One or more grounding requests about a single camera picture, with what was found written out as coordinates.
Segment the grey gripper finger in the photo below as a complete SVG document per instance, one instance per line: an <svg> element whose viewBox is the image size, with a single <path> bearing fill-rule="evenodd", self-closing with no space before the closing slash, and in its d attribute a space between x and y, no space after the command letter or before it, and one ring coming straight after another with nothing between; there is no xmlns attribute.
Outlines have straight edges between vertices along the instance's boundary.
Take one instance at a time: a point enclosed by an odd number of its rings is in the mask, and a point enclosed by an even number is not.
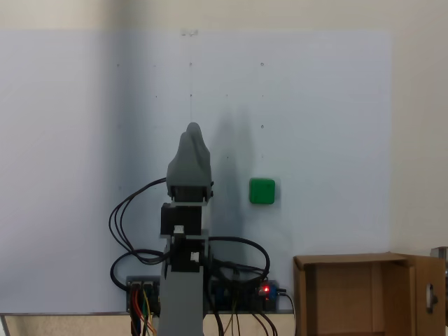
<svg viewBox="0 0 448 336"><path fill-rule="evenodd" d="M191 142L187 132L182 133L178 150L167 169L167 184L181 185L186 180L190 161Z"/></svg>
<svg viewBox="0 0 448 336"><path fill-rule="evenodd" d="M211 185L211 155L207 148L200 126L196 122L191 122L187 127L187 133L192 141L192 150L197 163L197 171L201 171L199 176L204 185Z"/></svg>

